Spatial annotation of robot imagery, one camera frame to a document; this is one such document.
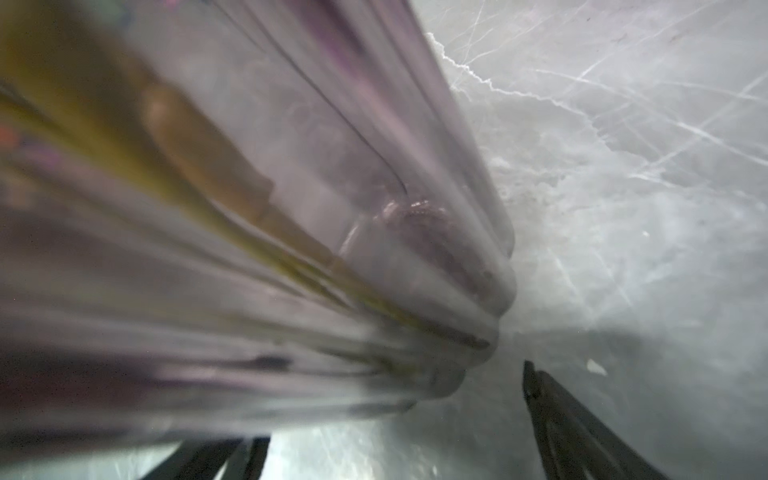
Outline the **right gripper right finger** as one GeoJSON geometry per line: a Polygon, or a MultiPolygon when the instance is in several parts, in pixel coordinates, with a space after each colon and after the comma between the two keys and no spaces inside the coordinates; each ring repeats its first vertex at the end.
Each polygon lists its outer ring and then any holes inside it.
{"type": "Polygon", "coordinates": [[[667,477],[530,360],[523,364],[522,391],[548,479],[667,477]]]}

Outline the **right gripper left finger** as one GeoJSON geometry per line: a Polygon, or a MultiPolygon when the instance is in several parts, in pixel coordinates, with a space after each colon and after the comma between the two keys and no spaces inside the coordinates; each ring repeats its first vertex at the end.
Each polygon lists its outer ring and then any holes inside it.
{"type": "Polygon", "coordinates": [[[216,442],[182,442],[141,480],[260,479],[271,437],[216,442]]]}

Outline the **dark maroon glass vase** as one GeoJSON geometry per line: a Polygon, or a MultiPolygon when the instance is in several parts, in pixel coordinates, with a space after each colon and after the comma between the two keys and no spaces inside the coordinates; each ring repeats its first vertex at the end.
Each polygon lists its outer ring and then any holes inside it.
{"type": "Polygon", "coordinates": [[[1,5],[1,459],[402,412],[512,224],[409,1],[1,5]]]}

